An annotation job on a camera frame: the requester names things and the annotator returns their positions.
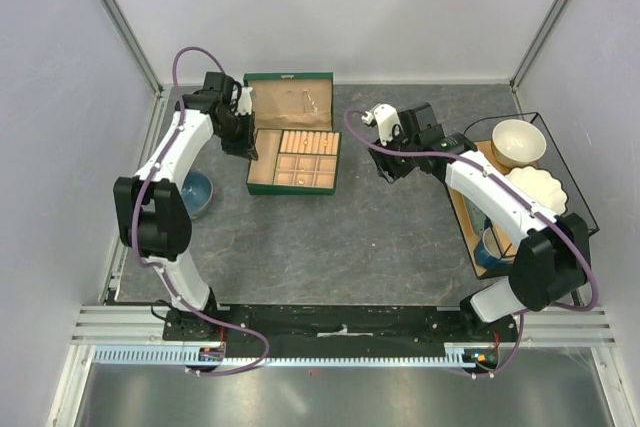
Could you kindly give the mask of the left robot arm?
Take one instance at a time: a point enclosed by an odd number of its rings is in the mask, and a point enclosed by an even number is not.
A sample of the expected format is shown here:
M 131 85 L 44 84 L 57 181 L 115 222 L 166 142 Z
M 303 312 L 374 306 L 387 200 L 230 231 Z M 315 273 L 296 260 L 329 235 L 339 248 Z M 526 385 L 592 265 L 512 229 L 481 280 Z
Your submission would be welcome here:
M 139 264 L 154 270 L 174 308 L 188 312 L 185 329 L 208 340 L 219 329 L 216 301 L 189 251 L 192 220 L 181 195 L 196 157 L 212 138 L 223 152 L 258 158 L 252 87 L 220 72 L 205 75 L 202 88 L 178 98 L 172 121 L 150 159 L 131 177 L 113 186 L 121 242 Z

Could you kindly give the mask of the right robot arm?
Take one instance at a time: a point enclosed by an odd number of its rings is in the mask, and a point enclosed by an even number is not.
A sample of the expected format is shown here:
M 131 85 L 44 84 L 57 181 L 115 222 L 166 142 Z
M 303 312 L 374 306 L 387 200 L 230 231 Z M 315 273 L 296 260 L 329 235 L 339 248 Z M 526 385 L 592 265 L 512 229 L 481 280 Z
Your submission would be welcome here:
M 494 321 L 559 305 L 583 285 L 591 287 L 592 309 L 598 290 L 589 261 L 589 229 L 577 214 L 559 215 L 500 173 L 466 136 L 447 135 L 433 109 L 424 104 L 397 111 L 377 104 L 361 114 L 378 131 L 368 151 L 378 173 L 394 182 L 418 168 L 475 204 L 506 234 L 516 250 L 506 278 L 473 294 L 458 315 L 467 339 L 483 339 Z

